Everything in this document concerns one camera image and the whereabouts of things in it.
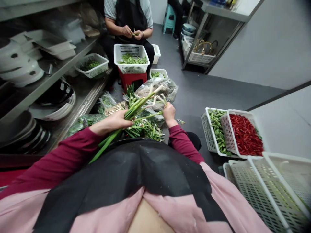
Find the black apron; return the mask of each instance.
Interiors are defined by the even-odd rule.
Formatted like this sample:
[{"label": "black apron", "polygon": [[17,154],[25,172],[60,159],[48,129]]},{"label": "black apron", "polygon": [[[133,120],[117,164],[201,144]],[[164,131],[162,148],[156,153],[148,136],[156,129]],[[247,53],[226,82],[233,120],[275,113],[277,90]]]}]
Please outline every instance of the black apron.
[{"label": "black apron", "polygon": [[[148,21],[140,7],[140,0],[117,0],[116,3],[117,19],[115,24],[120,27],[129,26],[132,32],[134,29],[145,31],[148,27]],[[144,39],[136,40],[134,36],[116,36],[120,43],[141,44]]]}]

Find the black plate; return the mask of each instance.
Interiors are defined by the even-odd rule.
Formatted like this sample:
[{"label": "black plate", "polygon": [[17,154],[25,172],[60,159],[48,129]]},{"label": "black plate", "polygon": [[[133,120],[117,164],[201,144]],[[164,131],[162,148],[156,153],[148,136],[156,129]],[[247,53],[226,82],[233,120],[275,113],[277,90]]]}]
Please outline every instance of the black plate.
[{"label": "black plate", "polygon": [[31,124],[31,113],[24,111],[15,120],[13,120],[13,122],[2,125],[0,127],[0,132],[5,133],[0,134],[0,147],[16,142],[19,138],[28,133],[31,128]]}]

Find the white container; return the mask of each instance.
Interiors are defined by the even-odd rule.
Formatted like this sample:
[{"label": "white container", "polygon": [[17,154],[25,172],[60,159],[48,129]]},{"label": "white container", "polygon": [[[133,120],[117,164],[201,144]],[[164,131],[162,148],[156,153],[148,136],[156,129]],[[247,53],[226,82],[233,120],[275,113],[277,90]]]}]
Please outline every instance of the white container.
[{"label": "white container", "polygon": [[200,63],[210,63],[216,56],[202,55],[200,53],[191,52],[189,60]]},{"label": "white container", "polygon": [[237,155],[229,156],[229,155],[226,155],[226,154],[221,153],[219,151],[219,147],[218,147],[216,136],[215,136],[215,133],[214,133],[214,130],[213,130],[211,118],[210,118],[210,115],[208,113],[209,109],[210,110],[217,110],[216,108],[205,108],[205,112],[201,116],[201,120],[202,120],[202,125],[203,125],[203,130],[204,130],[204,135],[205,135],[208,151],[213,152],[213,153],[217,153],[220,156],[239,158],[239,156],[237,156]]},{"label": "white container", "polygon": [[290,190],[264,158],[248,157],[248,161],[230,164],[241,193],[266,225],[274,232],[303,232],[310,221],[310,213],[292,198]]},{"label": "white container", "polygon": [[[133,57],[146,57],[147,64],[142,65],[127,65],[119,64],[119,61],[122,61],[122,55],[131,54]],[[147,67],[150,65],[150,61],[147,55],[147,52],[142,45],[133,45],[133,44],[115,44],[113,48],[114,55],[114,64],[116,64],[123,74],[134,74],[134,73],[146,73]]]},{"label": "white container", "polygon": [[39,50],[38,47],[29,50],[29,51],[27,52],[27,55],[28,55],[30,58],[32,58],[32,59],[34,59],[34,60],[36,60],[36,61],[38,61],[39,59],[42,58],[42,54],[40,53],[40,50]]},{"label": "white container", "polygon": [[34,75],[32,78],[27,79],[26,81],[23,82],[19,82],[19,83],[15,83],[16,87],[24,87],[27,86],[28,84],[34,83],[36,81],[38,81],[40,78],[42,78],[44,75],[44,71],[40,70],[40,72],[36,75]]},{"label": "white container", "polygon": [[36,60],[29,59],[29,62],[24,67],[7,73],[1,73],[0,77],[6,81],[20,83],[36,77],[38,74],[41,74],[42,71]]},{"label": "white container", "polygon": [[27,32],[27,36],[34,39],[36,44],[53,53],[61,53],[71,49],[71,40],[58,37],[45,30],[30,31]]},{"label": "white container", "polygon": [[311,160],[277,153],[263,152],[263,157],[272,168],[292,198],[307,215],[311,209]]},{"label": "white container", "polygon": [[[80,68],[84,66],[84,64],[89,61],[98,61],[100,63],[99,66],[94,67],[93,69],[90,69],[88,71],[82,71]],[[109,60],[102,57],[101,55],[98,55],[97,53],[91,53],[89,55],[86,55],[83,59],[81,59],[79,62],[75,64],[76,71],[84,74],[88,78],[94,78],[95,76],[105,72],[108,70],[108,63]]]},{"label": "white container", "polygon": [[158,64],[159,58],[161,57],[161,52],[159,46],[152,44],[153,48],[155,49],[155,56],[153,58],[153,65]]},{"label": "white container", "polygon": [[17,42],[8,40],[7,43],[6,46],[0,48],[0,72],[24,67],[30,59]]},{"label": "white container", "polygon": [[152,78],[151,76],[151,72],[155,73],[155,72],[159,72],[160,74],[163,75],[164,78],[168,78],[168,74],[166,72],[166,70],[163,70],[163,69],[150,69],[150,78]]},{"label": "white container", "polygon": [[27,39],[25,37],[27,32],[21,32],[13,37],[11,37],[12,40],[19,43],[20,45],[25,44],[27,42]]},{"label": "white container", "polygon": [[22,50],[27,53],[29,50],[32,50],[34,48],[34,45],[33,45],[33,42],[35,40],[34,39],[31,39],[29,41],[27,41],[26,43],[22,44],[21,47],[22,47]]},{"label": "white container", "polygon": [[60,52],[60,53],[54,53],[54,52],[50,52],[48,50],[46,50],[45,48],[40,48],[42,49],[43,51],[57,57],[59,60],[65,60],[69,57],[72,57],[75,55],[75,48],[76,46],[72,45],[72,44],[69,44],[70,45],[70,49],[69,50],[66,50],[66,51],[63,51],[63,52]]},{"label": "white container", "polygon": [[255,127],[255,129],[258,130],[259,135],[262,137],[262,143],[263,143],[264,151],[269,151],[268,144],[265,142],[264,133],[263,133],[262,128],[260,127],[258,120],[256,119],[255,115],[250,113],[250,112],[245,112],[245,111],[240,111],[240,110],[232,110],[232,109],[227,110],[227,114],[223,115],[220,118],[221,125],[222,125],[223,131],[224,131],[226,147],[227,147],[228,151],[237,154],[239,157],[241,157],[243,159],[248,158],[248,155],[241,155],[239,152],[239,149],[238,149],[238,146],[236,143],[236,138],[234,136],[234,132],[233,132],[233,128],[232,128],[230,114],[237,114],[240,116],[245,116],[251,122],[251,124]]}]

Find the black pants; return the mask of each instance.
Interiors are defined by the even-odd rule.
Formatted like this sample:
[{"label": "black pants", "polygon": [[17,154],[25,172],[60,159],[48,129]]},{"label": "black pants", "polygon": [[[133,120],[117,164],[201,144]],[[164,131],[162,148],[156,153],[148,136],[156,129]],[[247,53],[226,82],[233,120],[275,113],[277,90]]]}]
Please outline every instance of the black pants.
[{"label": "black pants", "polygon": [[167,3],[170,4],[176,14],[176,23],[175,23],[175,31],[174,35],[179,36],[182,28],[182,15],[183,10],[181,4],[178,0],[167,0]]},{"label": "black pants", "polygon": [[[117,39],[113,39],[109,36],[104,36],[101,38],[100,44],[109,58],[110,65],[112,65],[113,68],[117,70],[118,68],[114,64],[113,46],[115,44],[124,44],[124,42],[119,42]],[[139,45],[143,45],[145,47],[145,50],[147,52],[147,55],[150,61],[150,65],[147,68],[147,76],[148,76],[148,74],[150,73],[150,68],[152,66],[154,56],[155,56],[155,49],[153,48],[152,44],[150,44],[146,39],[141,39],[139,41]]]},{"label": "black pants", "polygon": [[[201,146],[202,146],[201,140],[199,139],[199,137],[195,133],[192,133],[192,132],[186,132],[186,133],[188,134],[188,138],[192,142],[192,144],[194,145],[195,149],[197,151],[199,151],[201,149]],[[171,142],[168,142],[168,145],[170,147],[173,147]]]}]

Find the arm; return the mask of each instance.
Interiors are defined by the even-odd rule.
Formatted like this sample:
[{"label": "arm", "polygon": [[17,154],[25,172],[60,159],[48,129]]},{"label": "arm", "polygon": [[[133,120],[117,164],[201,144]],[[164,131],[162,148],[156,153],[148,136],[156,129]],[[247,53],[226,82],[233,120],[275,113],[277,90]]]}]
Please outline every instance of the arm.
[{"label": "arm", "polygon": [[14,193],[53,188],[70,177],[94,156],[105,135],[133,124],[124,120],[125,112],[118,111],[60,142],[56,149],[34,163],[0,193],[0,199]]},{"label": "arm", "polygon": [[173,148],[196,163],[204,162],[202,155],[195,149],[187,133],[175,120],[175,108],[171,103],[167,103],[167,107],[163,110],[163,116],[169,127],[169,139]]}]

